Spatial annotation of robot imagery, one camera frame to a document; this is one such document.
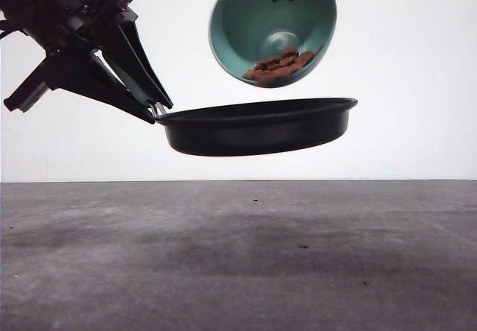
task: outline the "gray concrete floor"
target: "gray concrete floor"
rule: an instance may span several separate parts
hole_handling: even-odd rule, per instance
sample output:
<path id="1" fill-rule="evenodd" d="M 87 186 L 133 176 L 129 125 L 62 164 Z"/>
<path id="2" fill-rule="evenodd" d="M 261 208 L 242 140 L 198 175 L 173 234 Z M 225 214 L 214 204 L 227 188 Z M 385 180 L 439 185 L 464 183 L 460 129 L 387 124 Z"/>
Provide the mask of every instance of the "gray concrete floor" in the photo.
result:
<path id="1" fill-rule="evenodd" d="M 477 330 L 477 182 L 2 186 L 2 331 Z"/>

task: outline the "black frying pan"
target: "black frying pan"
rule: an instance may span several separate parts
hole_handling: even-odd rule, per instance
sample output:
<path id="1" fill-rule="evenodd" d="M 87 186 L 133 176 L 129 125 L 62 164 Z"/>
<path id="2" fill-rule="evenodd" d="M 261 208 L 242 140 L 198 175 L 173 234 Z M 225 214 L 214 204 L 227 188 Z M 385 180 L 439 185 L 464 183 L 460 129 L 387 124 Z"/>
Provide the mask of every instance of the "black frying pan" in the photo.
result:
<path id="1" fill-rule="evenodd" d="M 246 156 L 308 148 L 346 131 L 352 98 L 308 98 L 207 107 L 160 116 L 169 144 L 184 154 Z"/>

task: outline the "bowl rim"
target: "bowl rim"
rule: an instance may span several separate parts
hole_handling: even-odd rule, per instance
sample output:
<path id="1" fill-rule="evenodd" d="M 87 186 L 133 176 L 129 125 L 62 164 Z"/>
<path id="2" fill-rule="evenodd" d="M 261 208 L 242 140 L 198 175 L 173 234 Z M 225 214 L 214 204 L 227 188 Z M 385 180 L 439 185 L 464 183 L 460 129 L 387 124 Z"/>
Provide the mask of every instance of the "bowl rim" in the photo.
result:
<path id="1" fill-rule="evenodd" d="M 273 84 L 270 84 L 270 85 L 267 85 L 267 86 L 263 86 L 263 85 L 260 85 L 258 84 L 256 81 L 252 81 L 252 80 L 248 80 L 248 79 L 245 79 L 243 78 L 242 76 L 241 77 L 238 77 L 238 76 L 235 76 L 225 65 L 224 63 L 221 61 L 221 59 L 218 57 L 217 55 L 217 52 L 215 51 L 214 49 L 214 45 L 212 43 L 212 20 L 214 19 L 214 16 L 215 16 L 215 12 L 217 10 L 217 7 L 218 7 L 218 4 L 221 0 L 216 0 L 215 4 L 214 4 L 214 7 L 212 9 L 212 12 L 210 13 L 209 15 L 209 24 L 208 24 L 208 29 L 207 29 L 207 36 L 208 36 L 208 40 L 209 40 L 209 47 L 210 47 L 210 50 L 212 51 L 212 55 L 214 56 L 216 62 L 218 63 L 218 65 L 227 73 L 229 74 L 230 76 L 234 77 L 235 79 L 237 80 L 240 80 L 240 81 L 243 81 L 244 83 L 248 83 L 252 86 L 255 86 L 255 87 L 258 87 L 258 88 L 274 88 L 274 87 L 281 87 L 281 86 L 285 86 L 287 84 L 289 84 L 289 82 L 295 82 L 296 80 L 299 80 L 300 79 L 300 76 L 301 78 L 304 78 L 308 73 L 310 73 L 310 71 L 312 69 L 309 68 L 308 66 L 308 69 L 306 68 L 306 66 L 301 69 L 300 71 L 298 72 L 295 72 L 294 74 L 288 76 L 287 78 L 284 78 L 284 79 L 279 79 L 277 81 L 275 81 L 275 83 Z M 333 6 L 334 6 L 334 22 L 333 22 L 333 26 L 332 26 L 332 30 L 331 30 L 331 34 L 328 38 L 328 40 L 326 42 L 323 43 L 324 45 L 324 48 L 322 50 L 322 52 L 320 53 L 321 54 L 321 59 L 323 59 L 323 57 L 325 56 L 327 50 L 328 50 L 328 47 L 331 45 L 331 41 L 332 41 L 332 38 L 333 36 L 335 35 L 335 29 L 336 29 L 336 23 L 337 23 L 337 20 L 338 20 L 338 6 L 337 6 L 337 3 L 336 3 L 336 0 L 332 0 L 333 1 Z"/>

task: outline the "brown food pieces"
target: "brown food pieces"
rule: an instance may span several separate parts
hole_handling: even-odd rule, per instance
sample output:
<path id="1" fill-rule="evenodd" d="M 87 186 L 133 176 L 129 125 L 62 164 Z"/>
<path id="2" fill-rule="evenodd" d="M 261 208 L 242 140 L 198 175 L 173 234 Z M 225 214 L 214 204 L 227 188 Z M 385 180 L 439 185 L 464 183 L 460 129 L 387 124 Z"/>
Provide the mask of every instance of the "brown food pieces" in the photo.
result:
<path id="1" fill-rule="evenodd" d="M 268 85 L 275 80 L 286 78 L 308 64 L 315 54 L 304 51 L 298 54 L 296 48 L 283 51 L 281 57 L 269 57 L 256 63 L 255 68 L 248 70 L 243 77 L 256 81 L 259 85 Z"/>

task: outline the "white wall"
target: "white wall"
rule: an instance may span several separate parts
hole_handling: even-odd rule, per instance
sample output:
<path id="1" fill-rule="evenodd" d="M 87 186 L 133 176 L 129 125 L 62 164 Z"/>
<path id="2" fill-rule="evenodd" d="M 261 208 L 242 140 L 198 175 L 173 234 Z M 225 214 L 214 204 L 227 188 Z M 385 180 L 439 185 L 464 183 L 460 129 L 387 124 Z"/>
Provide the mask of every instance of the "white wall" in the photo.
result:
<path id="1" fill-rule="evenodd" d="M 160 126 L 63 91 L 26 113 L 1 108 L 2 180 L 477 179 L 477 0 L 338 0 L 332 46 L 282 89 L 231 78 L 207 40 L 215 0 L 135 0 L 151 63 L 174 110 L 246 101 L 354 97 L 344 137 L 260 157 L 192 157 Z M 21 34 L 1 42 L 2 98 L 42 59 Z M 183 67 L 196 66 L 187 71 Z"/>

